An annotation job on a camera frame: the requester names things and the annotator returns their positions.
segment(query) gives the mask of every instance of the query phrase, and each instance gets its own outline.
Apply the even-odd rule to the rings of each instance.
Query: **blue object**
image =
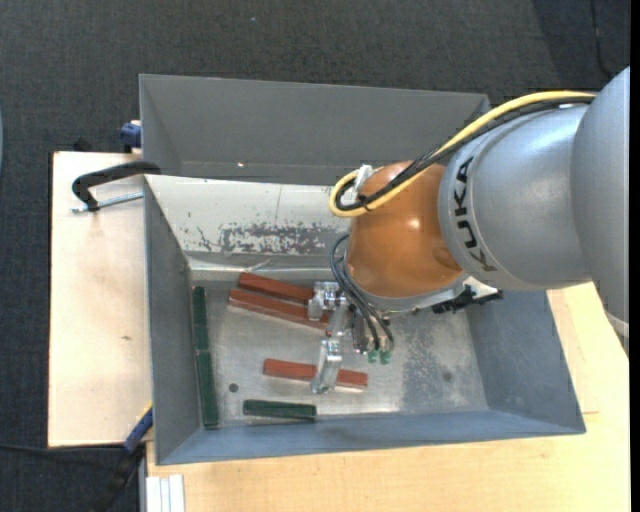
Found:
[[[138,424],[133,428],[129,437],[124,442],[124,449],[127,453],[133,453],[140,444],[142,436],[147,433],[147,430],[153,425],[153,409],[150,407],[147,412],[140,418]]]
[[[126,123],[120,128],[120,140],[125,146],[142,147],[142,127],[133,123]]]

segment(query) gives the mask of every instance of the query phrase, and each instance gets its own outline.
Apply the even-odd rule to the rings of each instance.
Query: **metal bracket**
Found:
[[[352,342],[353,337],[348,326],[350,314],[349,306],[343,303],[329,321],[327,338],[320,345],[318,371],[311,381],[313,393],[323,394],[336,387],[338,371],[342,365],[342,341]]]

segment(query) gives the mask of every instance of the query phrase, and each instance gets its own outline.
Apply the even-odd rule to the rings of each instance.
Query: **wooden board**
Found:
[[[51,447],[121,443],[151,400],[142,201],[73,214],[73,180],[139,158],[53,156],[49,425]],[[141,190],[131,178],[98,199]]]

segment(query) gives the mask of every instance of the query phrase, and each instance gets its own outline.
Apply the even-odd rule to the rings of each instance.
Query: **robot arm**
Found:
[[[626,69],[597,96],[508,102],[435,152],[357,180],[347,204],[358,175],[345,176],[330,208],[352,218],[348,277],[383,311],[455,297],[469,277],[504,290],[593,279],[628,339],[629,94]]]

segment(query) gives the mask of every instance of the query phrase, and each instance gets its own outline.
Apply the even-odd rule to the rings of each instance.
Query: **cable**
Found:
[[[600,44],[600,27],[598,26],[597,18],[596,18],[596,3],[595,0],[590,0],[589,2],[591,7],[591,24],[593,25],[593,32],[596,39],[596,59],[598,61],[598,67],[600,71],[609,79],[613,78],[613,73],[607,69],[604,65],[604,60],[602,59],[602,45]]]
[[[336,278],[336,281],[340,285],[340,288],[344,291],[345,295],[347,295],[351,302],[355,304],[355,306],[359,309],[360,314],[364,318],[367,326],[369,327],[369,330],[371,331],[374,340],[374,346],[376,350],[378,350],[380,348],[380,337],[375,325],[373,324],[373,321],[371,320],[371,317],[376,320],[378,325],[382,328],[386,336],[389,338],[389,341],[393,341],[393,334],[391,333],[391,330],[389,329],[387,323],[380,317],[378,312],[369,305],[366,298],[362,295],[349,274],[339,265],[339,263],[344,261],[344,256],[342,256],[340,260],[336,260],[335,256],[338,247],[348,238],[349,235],[346,234],[336,241],[333,248],[331,249],[331,252],[329,253],[329,265],[331,267],[333,275]]]
[[[121,448],[122,455],[107,482],[107,487],[98,496],[90,512],[105,512],[111,507],[120,490],[127,485],[144,457],[145,445],[141,441],[152,425],[153,408],[150,405],[125,440]]]
[[[89,460],[80,460],[77,458],[67,458],[67,455],[83,455],[93,451],[110,451],[114,449],[120,449],[119,446],[89,446],[85,448],[59,448],[55,450],[49,450],[46,448],[34,448],[32,446],[21,446],[15,444],[0,444],[0,450],[16,453],[25,453],[43,459],[49,459],[52,461],[64,463],[64,464],[82,464],[86,466],[95,466],[99,468],[107,467],[106,464],[99,462],[92,462]]]
[[[357,217],[368,211],[375,210],[410,186],[429,166],[454,153],[462,145],[487,131],[526,114],[548,110],[562,104],[589,103],[594,97],[594,94],[589,93],[552,91],[529,94],[508,101],[469,124],[453,138],[440,146],[439,149],[426,153],[412,162],[405,170],[391,180],[389,184],[376,193],[368,197],[361,196],[351,205],[341,204],[341,198],[345,192],[353,186],[357,171],[347,174],[340,179],[331,190],[329,209],[338,217]]]

